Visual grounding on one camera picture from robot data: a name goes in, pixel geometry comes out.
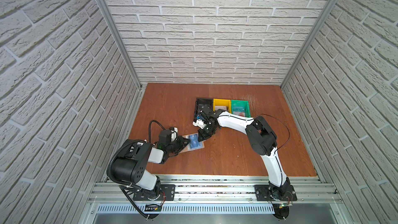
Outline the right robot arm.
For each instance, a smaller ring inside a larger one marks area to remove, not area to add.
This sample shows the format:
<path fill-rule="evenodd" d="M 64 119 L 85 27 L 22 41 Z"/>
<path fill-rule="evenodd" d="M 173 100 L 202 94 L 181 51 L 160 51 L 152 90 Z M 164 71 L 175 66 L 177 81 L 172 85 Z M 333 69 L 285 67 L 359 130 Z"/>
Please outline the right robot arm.
<path fill-rule="evenodd" d="M 207 106 L 198 110 L 198 140 L 210 139 L 219 128 L 230 128 L 246 134 L 250 147 L 261 156 L 268 172 L 268 181 L 274 199 L 281 199 L 291 186 L 278 156 L 277 135 L 262 117 L 233 115 L 224 110 L 213 111 Z"/>

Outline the tan leather card holder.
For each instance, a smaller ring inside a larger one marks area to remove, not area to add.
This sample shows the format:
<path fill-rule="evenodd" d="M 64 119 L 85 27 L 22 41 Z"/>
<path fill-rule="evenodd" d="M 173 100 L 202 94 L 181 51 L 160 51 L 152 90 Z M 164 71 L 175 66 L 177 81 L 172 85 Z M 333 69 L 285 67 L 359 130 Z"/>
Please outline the tan leather card holder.
<path fill-rule="evenodd" d="M 205 147 L 204 142 L 199 142 L 199 134 L 198 133 L 191 134 L 191 135 L 184 135 L 183 138 L 189 139 L 190 143 L 181 151 L 181 153 L 199 150 L 199 149 L 203 149 Z"/>

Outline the blue credit card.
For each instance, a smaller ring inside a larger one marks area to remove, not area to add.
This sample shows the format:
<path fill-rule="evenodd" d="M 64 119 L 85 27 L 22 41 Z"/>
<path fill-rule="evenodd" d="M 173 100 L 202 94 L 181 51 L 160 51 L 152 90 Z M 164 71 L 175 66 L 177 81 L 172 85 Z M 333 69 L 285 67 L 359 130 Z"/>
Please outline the blue credit card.
<path fill-rule="evenodd" d="M 190 149 L 194 150 L 194 149 L 199 149 L 202 148 L 202 143 L 198 141 L 198 134 L 191 134 L 188 136 L 188 138 L 190 139 Z"/>

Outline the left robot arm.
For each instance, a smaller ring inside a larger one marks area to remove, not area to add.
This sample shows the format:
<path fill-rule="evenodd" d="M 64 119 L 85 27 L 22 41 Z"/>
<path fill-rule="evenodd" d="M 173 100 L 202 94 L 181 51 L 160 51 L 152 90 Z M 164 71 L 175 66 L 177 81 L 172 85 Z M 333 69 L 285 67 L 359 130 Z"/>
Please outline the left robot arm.
<path fill-rule="evenodd" d="M 161 182 L 158 176 L 146 170 L 147 164 L 164 164 L 190 143 L 189 138 L 178 135 L 176 128 L 162 130 L 154 144 L 144 140 L 126 140 L 112 156 L 107 176 L 123 190 L 132 188 L 155 198 L 161 194 Z"/>

